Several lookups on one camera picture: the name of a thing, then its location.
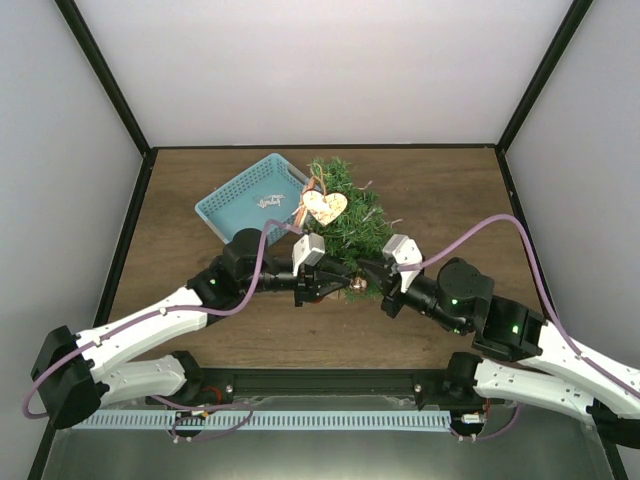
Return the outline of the small green christmas tree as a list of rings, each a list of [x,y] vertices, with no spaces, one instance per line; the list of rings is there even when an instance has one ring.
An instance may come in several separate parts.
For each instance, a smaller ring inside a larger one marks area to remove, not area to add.
[[[368,288],[365,292],[353,292],[349,287],[345,290],[346,299],[374,299],[379,296],[379,292],[368,282],[356,261],[382,258],[382,248],[394,234],[392,222],[387,218],[379,195],[371,184],[353,180],[348,162],[338,157],[329,160],[316,157],[309,164],[309,171],[314,163],[323,167],[329,191],[344,194],[348,199],[348,206],[336,221],[326,227],[322,227],[311,216],[307,218],[307,225],[311,231],[324,238],[327,254],[350,268],[351,279],[361,276],[367,280]]]

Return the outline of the gingerbread figure ornament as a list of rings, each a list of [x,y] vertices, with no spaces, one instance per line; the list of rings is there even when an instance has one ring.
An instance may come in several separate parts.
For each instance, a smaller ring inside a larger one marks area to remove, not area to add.
[[[295,218],[293,222],[293,224],[300,229],[303,228],[303,225],[305,224],[305,220],[307,216],[307,209],[304,205],[303,196],[307,191],[312,191],[315,188],[316,188],[316,179],[311,178],[301,191],[299,205],[295,211]]]

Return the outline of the brown heart ornament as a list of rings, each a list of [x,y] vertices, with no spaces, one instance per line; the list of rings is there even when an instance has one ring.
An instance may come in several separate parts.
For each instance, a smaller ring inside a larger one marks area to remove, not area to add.
[[[302,207],[317,223],[326,227],[346,211],[348,199],[342,193],[329,191],[319,163],[312,164],[310,171],[312,176],[301,195]]]

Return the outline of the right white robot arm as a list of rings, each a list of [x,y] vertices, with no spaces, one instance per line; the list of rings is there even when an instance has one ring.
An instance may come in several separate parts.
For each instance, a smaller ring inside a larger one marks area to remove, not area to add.
[[[447,331],[472,335],[481,354],[452,356],[444,378],[451,400],[465,403],[478,395],[546,408],[595,427],[617,445],[638,448],[638,369],[563,337],[540,313],[494,294],[493,279],[460,258],[435,279],[384,261],[358,265],[381,291],[389,317],[407,307]]]

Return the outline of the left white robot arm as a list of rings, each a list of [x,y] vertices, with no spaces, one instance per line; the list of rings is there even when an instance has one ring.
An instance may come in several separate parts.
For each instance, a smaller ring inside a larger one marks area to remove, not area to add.
[[[179,351],[145,362],[138,356],[239,313],[256,293],[290,292],[301,307],[350,284],[352,269],[326,254],[317,234],[302,234],[288,258],[267,249],[264,232],[243,229],[206,269],[157,303],[79,333],[66,326],[50,331],[31,370],[30,393],[40,397],[44,418],[62,430],[101,407],[136,397],[194,403],[205,381],[191,354]]]

